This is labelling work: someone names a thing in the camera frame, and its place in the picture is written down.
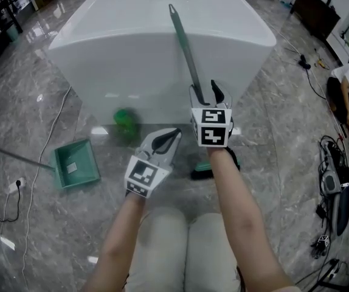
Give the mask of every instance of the cable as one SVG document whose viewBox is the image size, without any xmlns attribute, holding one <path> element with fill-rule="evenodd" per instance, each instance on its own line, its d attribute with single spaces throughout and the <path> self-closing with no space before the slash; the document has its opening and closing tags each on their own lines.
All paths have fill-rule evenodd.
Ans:
<svg viewBox="0 0 349 292">
<path fill-rule="evenodd" d="M 321 166 L 323 164 L 326 164 L 326 167 L 324 169 L 324 171 L 321 171 Z M 328 167 L 328 164 L 326 163 L 326 159 L 323 160 L 319 166 L 318 166 L 318 174 L 319 174 L 319 195 L 322 197 L 322 202 L 320 203 L 320 205 L 322 206 L 324 203 L 325 203 L 325 200 L 328 199 L 328 197 L 325 195 L 325 192 L 323 191 L 323 188 L 322 188 L 322 177 L 323 175 L 326 173 L 327 171 L 327 167 Z"/>
<path fill-rule="evenodd" d="M 62 110 L 64 108 L 65 100 L 66 100 L 69 92 L 71 91 L 71 89 L 72 89 L 72 87 L 70 86 L 69 89 L 66 91 L 64 97 L 63 97 L 63 101 L 61 103 L 60 111 L 58 112 L 57 116 L 55 117 L 55 119 L 53 121 L 53 124 L 52 124 L 52 127 L 50 128 L 49 137 L 47 138 L 45 146 L 41 150 L 40 156 L 38 158 L 38 163 L 41 162 L 41 158 L 42 158 L 43 152 L 45 151 L 45 148 L 46 148 L 47 144 L 49 143 L 50 138 L 51 138 L 51 136 L 53 134 L 54 125 L 56 124 L 56 122 L 57 122 L 57 120 L 58 120 L 58 118 L 59 118 L 59 116 L 60 116 L 60 114 L 61 114 L 61 112 L 62 112 Z M 30 232 L 30 217 L 29 217 L 29 215 L 30 215 L 31 207 L 33 205 L 34 184 L 35 184 L 36 178 L 38 177 L 39 172 L 40 172 L 40 167 L 37 167 L 36 173 L 35 173 L 35 177 L 34 177 L 32 185 L 31 185 L 30 204 L 29 204 L 29 209 L 27 210 L 27 230 L 26 230 L 26 236 L 24 237 L 25 249 L 24 249 L 24 253 L 23 253 L 23 256 L 22 256 L 22 259 L 23 259 L 22 275 L 23 275 L 24 283 L 26 285 L 27 290 L 29 290 L 29 287 L 27 286 L 27 279 L 26 279 L 26 277 L 24 275 L 24 268 L 26 267 L 27 239 L 29 237 L 29 232 Z"/>
<path fill-rule="evenodd" d="M 265 19 L 263 19 L 263 21 L 264 21 L 266 24 L 268 24 L 269 26 L 271 26 L 280 36 L 282 36 L 282 37 L 284 38 L 284 40 L 285 40 L 286 42 L 288 42 L 288 44 L 296 51 L 296 53 L 300 54 L 300 52 L 296 49 L 296 47 L 295 47 L 292 43 L 290 43 L 289 40 L 288 40 L 287 38 L 285 38 L 285 36 L 284 36 L 281 32 L 279 32 L 270 22 L 268 22 L 268 21 L 265 20 Z"/>
<path fill-rule="evenodd" d="M 330 263 L 333 259 L 330 259 L 326 262 L 326 264 Z M 308 275 L 306 275 L 305 277 L 301 278 L 298 282 L 295 283 L 295 285 L 298 285 L 300 282 L 302 282 L 303 280 L 307 279 L 309 276 L 315 274 L 317 271 L 319 271 L 322 267 L 319 267 L 318 269 L 315 269 L 313 272 L 309 273 Z"/>
<path fill-rule="evenodd" d="M 3 224 L 4 222 L 9 222 L 9 223 L 13 223 L 14 221 L 17 221 L 18 218 L 19 218 L 19 202 L 21 201 L 21 191 L 19 189 L 21 185 L 21 182 L 18 180 L 16 181 L 16 187 L 18 188 L 18 194 L 19 194 L 19 197 L 18 197 L 18 204 L 17 204 L 17 210 L 16 210 L 16 218 L 5 218 L 5 208 L 4 208 L 4 217 L 3 219 L 0 218 L 0 222 Z"/>
<path fill-rule="evenodd" d="M 328 227 L 328 218 L 326 219 L 326 231 L 327 231 L 327 227 Z M 331 249 L 331 226 L 330 226 L 330 228 L 328 228 L 328 239 L 330 241 L 330 244 L 328 245 L 327 254 L 326 254 L 325 260 L 323 261 L 322 267 L 320 268 L 317 281 L 319 281 L 320 274 L 322 273 L 323 267 L 325 266 L 326 260 L 328 258 L 328 254 L 330 253 L 330 249 Z"/>
<path fill-rule="evenodd" d="M 290 51 L 290 52 L 293 52 L 293 53 L 296 53 L 296 54 L 297 54 L 296 51 L 293 51 L 293 50 L 291 50 L 291 49 L 288 49 L 287 47 L 284 47 L 284 49 L 287 50 L 287 51 Z"/>
<path fill-rule="evenodd" d="M 292 43 L 290 43 L 290 42 L 288 41 L 288 39 L 287 39 L 281 32 L 279 32 L 271 23 L 269 23 L 269 22 L 268 22 L 267 20 L 265 20 L 264 18 L 263 18 L 263 21 L 266 22 L 266 24 L 268 24 L 271 28 L 273 28 L 280 36 L 282 36 L 282 37 L 284 38 L 284 40 L 287 41 L 288 44 L 296 51 L 296 53 L 298 53 L 298 54 L 300 55 L 300 52 L 296 49 L 296 47 L 295 47 Z M 337 119 L 336 119 L 335 116 L 334 116 L 333 111 L 331 110 L 330 104 L 328 103 L 328 101 L 327 101 L 327 99 L 326 99 L 326 94 L 325 94 L 325 92 L 323 91 L 322 87 L 320 86 L 319 81 L 316 79 L 316 76 L 315 76 L 313 70 L 310 69 L 310 71 L 311 71 L 311 73 L 313 74 L 313 76 L 314 76 L 314 78 L 315 78 L 315 81 L 316 81 L 316 83 L 318 84 L 318 87 L 320 88 L 320 90 L 321 90 L 321 92 L 322 92 L 322 94 L 323 94 L 323 96 L 324 96 L 324 99 L 325 99 L 326 102 L 327 102 L 328 109 L 330 110 L 331 115 L 333 116 L 333 119 L 334 119 L 334 123 L 335 123 L 335 126 L 336 126 L 337 133 L 338 133 L 339 137 L 342 137 L 342 138 L 343 138 L 343 136 L 342 136 L 343 133 L 342 133 L 342 131 L 341 131 L 341 129 L 340 129 L 340 126 L 339 126 L 339 124 L 338 124 L 338 122 L 337 122 Z"/>
<path fill-rule="evenodd" d="M 9 201 L 9 198 L 10 198 L 10 193 L 7 194 L 7 198 L 5 199 L 3 220 L 5 219 L 5 209 L 7 208 L 7 202 Z M 3 233 L 3 223 L 0 226 L 0 235 L 2 235 L 2 233 Z"/>
<path fill-rule="evenodd" d="M 343 166 L 344 167 L 347 167 L 348 166 L 348 160 L 347 160 L 347 155 L 346 155 L 346 148 L 345 148 L 345 144 L 342 142 L 342 146 L 344 147 L 344 150 L 342 151 L 340 149 L 340 147 L 338 146 L 338 139 L 337 141 L 335 141 L 331 136 L 329 135 L 323 135 L 322 138 L 320 139 L 320 146 L 322 147 L 322 141 L 324 139 L 329 139 L 333 142 L 333 144 L 335 145 L 335 150 L 337 150 L 339 152 L 340 155 L 342 155 L 344 157 L 344 164 Z"/>
<path fill-rule="evenodd" d="M 306 71 L 306 73 L 307 73 L 308 83 L 309 83 L 309 86 L 311 87 L 311 89 L 313 89 L 314 93 L 315 93 L 316 95 L 318 95 L 321 99 L 324 99 L 324 100 L 325 100 L 326 97 L 323 97 L 323 96 L 319 95 L 318 92 L 315 91 L 313 85 L 311 84 L 311 80 L 309 79 L 308 70 L 305 69 L 305 71 Z"/>
</svg>

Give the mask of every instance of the fiducial marker cube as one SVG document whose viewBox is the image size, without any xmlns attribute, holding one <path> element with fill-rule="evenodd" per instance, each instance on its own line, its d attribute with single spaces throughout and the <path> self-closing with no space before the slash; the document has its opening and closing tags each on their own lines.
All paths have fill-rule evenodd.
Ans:
<svg viewBox="0 0 349 292">
<path fill-rule="evenodd" d="M 192 108 L 192 128 L 200 147 L 227 147 L 231 109 Z"/>
<path fill-rule="evenodd" d="M 125 175 L 125 188 L 149 198 L 153 190 L 169 175 L 169 171 L 132 156 Z"/>
</svg>

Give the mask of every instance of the green broom handle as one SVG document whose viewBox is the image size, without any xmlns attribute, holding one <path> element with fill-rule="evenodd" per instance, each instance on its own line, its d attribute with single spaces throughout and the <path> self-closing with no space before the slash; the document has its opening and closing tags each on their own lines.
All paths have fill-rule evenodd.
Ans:
<svg viewBox="0 0 349 292">
<path fill-rule="evenodd" d="M 3 148 L 0 148 L 0 152 L 7 155 L 7 156 L 10 156 L 12 158 L 15 158 L 15 159 L 18 159 L 20 161 L 23 161 L 23 162 L 26 162 L 26 163 L 29 163 L 29 164 L 32 164 L 32 165 L 35 165 L 37 167 L 41 167 L 41 168 L 44 168 L 44 169 L 48 169 L 48 170 L 51 170 L 51 171 L 55 171 L 55 169 L 47 164 L 42 164 L 42 163 L 39 163 L 39 162 L 36 162 L 36 161 L 33 161 L 33 160 L 30 160 L 30 159 L 27 159 L 25 157 L 22 157 L 22 156 L 18 156 L 14 153 L 11 153 L 7 150 L 4 150 Z"/>
<path fill-rule="evenodd" d="M 198 72 L 196 71 L 195 62 L 193 61 L 188 38 L 182 26 L 179 13 L 177 13 L 175 7 L 172 4 L 169 4 L 169 13 L 170 13 L 170 18 L 172 19 L 177 37 L 179 39 L 181 49 L 184 53 L 185 60 L 187 61 L 189 72 L 191 73 L 192 82 L 193 82 L 193 85 L 195 86 L 195 93 L 198 96 L 199 101 L 204 104 L 205 101 L 204 101 L 203 93 L 200 87 Z"/>
</svg>

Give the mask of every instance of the power strip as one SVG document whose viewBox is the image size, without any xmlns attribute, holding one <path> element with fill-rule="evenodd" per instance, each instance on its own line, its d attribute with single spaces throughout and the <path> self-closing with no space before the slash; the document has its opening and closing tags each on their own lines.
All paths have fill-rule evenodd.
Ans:
<svg viewBox="0 0 349 292">
<path fill-rule="evenodd" d="M 21 182 L 21 185 L 19 186 L 19 189 L 22 190 L 22 188 L 25 188 L 26 186 L 26 180 L 24 178 L 18 178 L 16 181 L 12 182 L 10 185 L 9 185 L 9 195 L 11 193 L 15 193 L 18 191 L 18 187 L 16 186 L 16 182 L 17 181 L 20 181 Z"/>
<path fill-rule="evenodd" d="M 329 278 L 329 279 L 334 279 L 334 278 L 337 276 L 338 272 L 339 272 L 339 268 L 340 268 L 339 263 L 336 263 L 335 267 L 334 267 L 333 270 L 329 273 L 329 275 L 327 276 L 327 278 Z"/>
</svg>

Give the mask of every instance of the white cable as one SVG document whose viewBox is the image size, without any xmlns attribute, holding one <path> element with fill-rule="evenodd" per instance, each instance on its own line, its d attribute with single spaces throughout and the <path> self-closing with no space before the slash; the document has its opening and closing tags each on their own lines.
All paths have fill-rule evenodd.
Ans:
<svg viewBox="0 0 349 292">
<path fill-rule="evenodd" d="M 266 24 L 268 24 L 269 26 L 271 26 L 280 36 L 282 36 L 282 37 L 284 38 L 284 40 L 285 40 L 286 42 L 288 42 L 288 44 L 289 44 L 298 54 L 300 54 L 300 52 L 296 49 L 296 47 L 295 47 L 292 43 L 290 43 L 289 40 L 288 40 L 281 32 L 279 32 L 271 23 L 269 23 L 269 22 L 266 21 L 265 19 L 263 19 L 263 21 L 264 21 Z M 309 71 L 311 71 L 312 75 L 313 75 L 314 78 L 315 78 L 316 83 L 318 84 L 318 87 L 319 87 L 320 90 L 322 91 L 322 94 L 323 94 L 323 96 L 324 96 L 324 98 L 325 98 L 325 100 L 326 100 L 326 104 L 327 104 L 327 106 L 328 106 L 328 109 L 330 110 L 330 112 L 331 112 L 331 114 L 332 114 L 332 116 L 333 116 L 334 123 L 335 123 L 335 126 L 337 127 L 337 132 L 338 132 L 338 134 L 340 134 L 340 136 L 344 135 L 344 134 L 342 133 L 342 130 L 341 130 L 339 124 L 337 123 L 337 120 L 336 120 L 336 118 L 335 118 L 335 116 L 334 116 L 333 111 L 331 110 L 330 104 L 329 104 L 328 101 L 327 101 L 326 94 L 325 94 L 324 90 L 322 89 L 322 87 L 320 86 L 320 84 L 319 84 L 319 82 L 318 82 L 318 79 L 316 79 L 315 73 L 313 72 L 312 69 L 310 69 Z"/>
<path fill-rule="evenodd" d="M 289 44 L 298 54 L 300 54 L 300 52 L 296 49 L 296 47 L 295 47 L 292 43 L 290 43 L 289 40 L 288 40 L 287 38 L 285 38 L 285 36 L 284 36 L 281 32 L 279 32 L 270 22 L 266 21 L 265 19 L 263 19 L 263 21 L 264 21 L 266 24 L 268 24 L 269 26 L 271 26 L 280 36 L 282 36 L 282 37 L 284 38 L 284 40 L 285 40 L 286 42 L 288 42 L 288 44 Z"/>
<path fill-rule="evenodd" d="M 45 143 L 45 146 L 43 147 L 41 153 L 40 153 L 40 157 L 38 158 L 38 163 L 41 162 L 41 158 L 42 158 L 42 155 L 43 155 L 43 152 L 45 151 L 45 148 L 47 146 L 47 144 L 49 143 L 50 141 L 50 138 L 52 136 L 52 133 L 53 133 L 53 130 L 54 130 L 54 125 L 56 124 L 63 108 L 64 108 L 64 104 L 65 104 L 65 100 L 66 100 L 66 97 L 67 95 L 69 94 L 69 92 L 71 91 L 71 86 L 69 87 L 69 89 L 66 91 L 64 97 L 63 97 L 63 102 L 61 104 L 61 108 L 60 108 L 60 111 L 58 112 L 56 118 L 54 119 L 53 121 L 53 124 L 52 124 L 52 127 L 50 128 L 50 133 L 49 133 L 49 137 L 47 138 L 47 141 Z M 26 236 L 25 236 L 25 243 L 26 243 L 26 247 L 24 249 L 24 254 L 23 254 L 23 267 L 22 267 L 22 275 L 23 275 L 23 279 L 24 279 L 24 283 L 26 284 L 26 288 L 27 290 L 29 290 L 28 286 L 27 286 L 27 280 L 26 280 L 26 277 L 24 275 L 24 268 L 26 267 L 26 261 L 25 261 L 25 258 L 26 258 L 26 254 L 27 254 L 27 238 L 29 237 L 29 232 L 30 232 L 30 218 L 29 218 L 29 214 L 30 214 L 30 210 L 31 210 L 31 207 L 32 207 L 32 204 L 33 204 L 33 192 L 34 192 L 34 184 L 35 184 L 35 181 L 36 181 L 36 178 L 38 177 L 38 174 L 40 172 L 40 167 L 37 167 L 36 169 L 36 173 L 35 173 L 35 177 L 34 177 L 34 180 L 33 180 L 33 184 L 31 185 L 31 197 L 30 197 L 30 204 L 29 204 L 29 209 L 27 210 L 27 230 L 26 230 Z"/>
</svg>

